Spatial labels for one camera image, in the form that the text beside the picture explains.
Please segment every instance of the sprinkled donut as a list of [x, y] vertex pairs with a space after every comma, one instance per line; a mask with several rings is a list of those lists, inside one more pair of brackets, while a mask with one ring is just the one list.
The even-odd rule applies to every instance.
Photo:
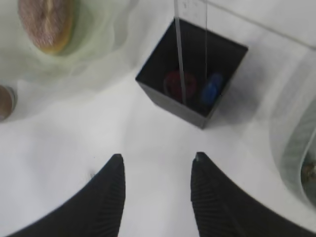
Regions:
[[45, 53], [59, 53], [68, 44], [74, 0], [19, 0], [18, 13], [28, 36]]

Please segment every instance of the black box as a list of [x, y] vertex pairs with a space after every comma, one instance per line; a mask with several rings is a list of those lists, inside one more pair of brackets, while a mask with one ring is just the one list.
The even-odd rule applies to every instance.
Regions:
[[[186, 105], [167, 95], [164, 86], [167, 75], [179, 70], [175, 20], [136, 77], [136, 81], [155, 104], [203, 128], [227, 90], [248, 48], [184, 20], [180, 20], [180, 27], [184, 71], [193, 75], [196, 81], [195, 93], [187, 99]], [[207, 75], [214, 72], [220, 73], [224, 82], [215, 103], [206, 106], [201, 103], [200, 97], [207, 84]]]

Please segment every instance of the red ball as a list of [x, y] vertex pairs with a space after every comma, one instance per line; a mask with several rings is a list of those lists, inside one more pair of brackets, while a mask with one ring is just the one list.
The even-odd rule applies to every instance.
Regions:
[[[186, 98], [190, 99], [197, 91], [197, 80], [189, 73], [184, 73]], [[169, 73], [163, 82], [164, 92], [171, 98], [182, 102], [181, 77], [179, 71]]]

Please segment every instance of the white surface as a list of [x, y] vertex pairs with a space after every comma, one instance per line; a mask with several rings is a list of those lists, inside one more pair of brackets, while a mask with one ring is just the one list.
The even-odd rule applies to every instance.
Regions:
[[11, 81], [19, 102], [0, 124], [0, 236], [57, 208], [114, 153], [122, 153], [126, 167], [119, 236], [198, 236], [190, 203], [197, 151], [261, 203], [316, 231], [315, 211], [287, 190], [276, 167], [314, 95], [315, 53], [209, 7], [209, 28], [250, 51], [210, 126], [199, 130], [154, 106], [134, 81], [169, 25], [172, 6], [132, 1], [127, 20], [117, 22], [127, 24], [126, 35], [116, 32], [118, 47], [78, 76]]
[[316, 48], [313, 0], [207, 0], [219, 7]]

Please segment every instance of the food item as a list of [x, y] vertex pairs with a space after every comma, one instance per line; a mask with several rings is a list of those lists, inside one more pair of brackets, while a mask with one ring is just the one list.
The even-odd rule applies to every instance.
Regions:
[[19, 0], [23, 28], [36, 47], [56, 54], [68, 44], [74, 21], [74, 0]]
[[14, 105], [15, 96], [12, 89], [0, 85], [0, 121], [10, 116]]

